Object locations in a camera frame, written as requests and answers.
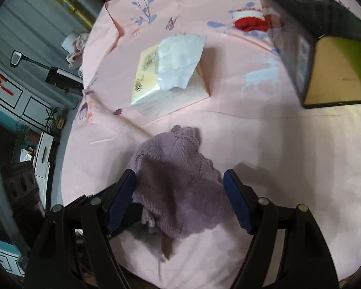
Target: black box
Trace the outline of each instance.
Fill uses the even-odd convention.
[[[305,108],[361,103],[361,20],[335,0],[261,0]]]

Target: blue gripper pad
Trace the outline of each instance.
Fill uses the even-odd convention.
[[[247,233],[255,233],[258,197],[249,186],[244,186],[234,170],[227,170],[223,175],[223,187],[237,216],[238,222]]]
[[[137,178],[133,170],[125,170],[119,181],[105,192],[106,200],[103,204],[103,211],[109,216],[107,225],[109,233],[120,226],[124,213],[131,203],[136,183]]]

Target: wall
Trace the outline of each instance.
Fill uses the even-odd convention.
[[[0,125],[12,132],[16,132],[17,122],[0,111]]]
[[[16,129],[16,122],[21,118],[32,130],[46,131],[46,119],[52,110],[52,105],[33,95],[2,70],[0,70],[0,79],[3,80],[1,85],[11,93],[0,87],[0,124],[13,130]]]
[[[18,50],[69,72],[68,53],[60,45],[72,31],[88,32],[56,0],[5,0],[0,8],[0,73],[45,104],[74,109],[80,97],[46,83],[48,70],[26,61],[10,67],[12,52]]]

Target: purple towel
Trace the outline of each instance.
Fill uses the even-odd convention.
[[[144,142],[129,168],[137,174],[134,202],[142,223],[172,238],[185,238],[234,216],[220,172],[198,152],[195,129],[174,126]]]

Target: cabinet drawer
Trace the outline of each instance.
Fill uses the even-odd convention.
[[[43,132],[37,146],[35,162],[35,176],[45,178],[48,168],[48,157],[50,156],[53,137]]]
[[[39,176],[35,176],[37,185],[39,186],[39,196],[42,205],[45,208],[45,197],[47,195],[47,179]]]

